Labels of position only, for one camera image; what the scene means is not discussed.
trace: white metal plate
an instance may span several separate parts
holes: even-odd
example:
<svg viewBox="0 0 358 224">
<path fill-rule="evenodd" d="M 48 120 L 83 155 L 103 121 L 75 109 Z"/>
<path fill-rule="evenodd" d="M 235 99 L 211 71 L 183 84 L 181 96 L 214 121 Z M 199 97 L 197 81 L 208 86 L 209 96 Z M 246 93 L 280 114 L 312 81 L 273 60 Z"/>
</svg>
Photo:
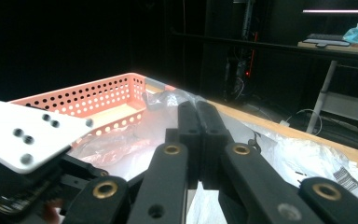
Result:
<svg viewBox="0 0 358 224">
<path fill-rule="evenodd" d="M 0 102 L 0 163 L 29 174 L 91 131 L 92 120 Z"/>
</svg>

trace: dark background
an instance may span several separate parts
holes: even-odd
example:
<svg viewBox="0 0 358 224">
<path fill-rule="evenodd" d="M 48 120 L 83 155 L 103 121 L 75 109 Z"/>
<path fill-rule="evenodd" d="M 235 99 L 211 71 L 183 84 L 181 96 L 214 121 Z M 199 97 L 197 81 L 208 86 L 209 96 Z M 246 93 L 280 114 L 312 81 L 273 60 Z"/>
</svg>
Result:
<svg viewBox="0 0 358 224">
<path fill-rule="evenodd" d="M 317 2 L 256 0 L 252 33 L 260 42 L 296 46 L 308 34 L 343 35 L 356 26 L 358 17 L 301 13 Z M 227 0 L 0 1 L 0 100 L 137 72 L 224 102 L 228 46 L 183 42 L 170 32 L 238 39 L 242 18 Z M 328 65 L 257 50 L 245 91 L 292 113 L 313 108 Z M 337 73 L 333 90 L 358 96 L 358 70 Z"/>
</svg>

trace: perforated basket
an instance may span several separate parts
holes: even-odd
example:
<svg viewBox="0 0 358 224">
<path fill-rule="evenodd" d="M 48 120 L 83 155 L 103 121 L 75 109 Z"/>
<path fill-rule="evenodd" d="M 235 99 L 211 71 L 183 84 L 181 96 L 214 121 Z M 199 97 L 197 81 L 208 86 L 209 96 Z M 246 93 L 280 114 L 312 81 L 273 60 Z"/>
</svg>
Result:
<svg viewBox="0 0 358 224">
<path fill-rule="evenodd" d="M 143 92 L 145 77 L 128 73 L 22 98 L 11 103 L 78 118 L 91 118 L 94 121 L 91 134 L 100 135 L 138 122 L 145 110 Z"/>
</svg>

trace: pink plastic basket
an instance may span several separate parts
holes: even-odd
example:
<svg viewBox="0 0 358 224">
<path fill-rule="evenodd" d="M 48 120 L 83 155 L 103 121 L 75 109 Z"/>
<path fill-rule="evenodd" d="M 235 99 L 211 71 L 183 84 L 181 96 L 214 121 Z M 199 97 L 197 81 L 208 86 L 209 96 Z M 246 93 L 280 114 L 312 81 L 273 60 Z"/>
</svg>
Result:
<svg viewBox="0 0 358 224">
<path fill-rule="evenodd" d="M 92 118 L 94 129 L 91 134 L 100 135 L 138 122 L 145 110 L 143 92 L 145 77 L 128 73 L 22 98 L 11 103 L 34 106 L 78 118 Z"/>
</svg>

